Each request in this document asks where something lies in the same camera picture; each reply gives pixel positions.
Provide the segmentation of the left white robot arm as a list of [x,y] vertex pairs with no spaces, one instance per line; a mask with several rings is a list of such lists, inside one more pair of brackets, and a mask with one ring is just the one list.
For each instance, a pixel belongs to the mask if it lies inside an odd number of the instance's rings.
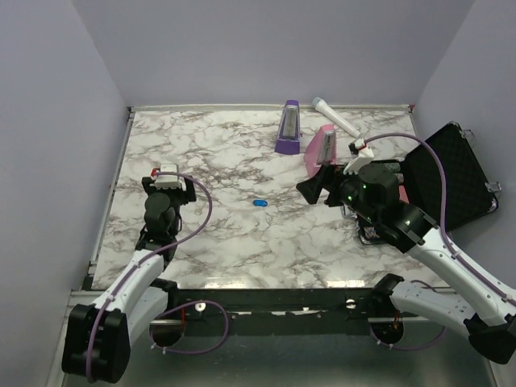
[[179,244],[180,209],[196,201],[199,184],[191,176],[155,169],[143,177],[142,186],[148,196],[144,226],[129,264],[98,298],[75,305],[69,314],[61,360],[66,374],[118,382],[132,345],[152,319],[171,318],[178,311],[177,296],[159,277]]

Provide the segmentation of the blue key tag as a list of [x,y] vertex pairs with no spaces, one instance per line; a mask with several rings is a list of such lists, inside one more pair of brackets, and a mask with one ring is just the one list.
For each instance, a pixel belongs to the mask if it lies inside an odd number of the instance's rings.
[[252,204],[257,207],[266,207],[268,205],[268,202],[263,199],[255,199]]

